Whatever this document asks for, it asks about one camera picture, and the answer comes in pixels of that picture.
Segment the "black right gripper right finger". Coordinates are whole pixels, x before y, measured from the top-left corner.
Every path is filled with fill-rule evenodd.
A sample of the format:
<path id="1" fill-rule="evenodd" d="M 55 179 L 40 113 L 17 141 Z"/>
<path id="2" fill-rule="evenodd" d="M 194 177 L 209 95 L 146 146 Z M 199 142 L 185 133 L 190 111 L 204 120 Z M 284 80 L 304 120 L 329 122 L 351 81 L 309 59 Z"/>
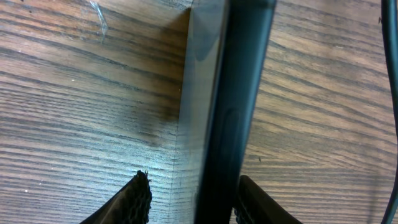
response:
<path id="1" fill-rule="evenodd" d="M 233 208 L 238 224 L 302 224 L 247 175 L 239 178 Z"/>

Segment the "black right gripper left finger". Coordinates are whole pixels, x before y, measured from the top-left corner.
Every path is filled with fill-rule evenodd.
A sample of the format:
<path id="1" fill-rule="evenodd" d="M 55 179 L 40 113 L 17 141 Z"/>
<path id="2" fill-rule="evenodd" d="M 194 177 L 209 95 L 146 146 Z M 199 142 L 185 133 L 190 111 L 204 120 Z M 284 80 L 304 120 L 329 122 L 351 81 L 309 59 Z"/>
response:
<path id="1" fill-rule="evenodd" d="M 146 224 L 151 201 L 148 172 L 139 170 L 121 190 L 80 224 Z"/>

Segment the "Samsung Galaxy smartphone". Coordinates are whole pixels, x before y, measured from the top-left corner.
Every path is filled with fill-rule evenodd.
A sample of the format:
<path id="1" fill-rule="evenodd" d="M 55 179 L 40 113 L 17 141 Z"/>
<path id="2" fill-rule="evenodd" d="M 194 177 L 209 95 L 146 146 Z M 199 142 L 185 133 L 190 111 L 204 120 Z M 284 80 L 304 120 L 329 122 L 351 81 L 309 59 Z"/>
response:
<path id="1" fill-rule="evenodd" d="M 192 3 L 169 223 L 229 222 L 276 4 Z"/>

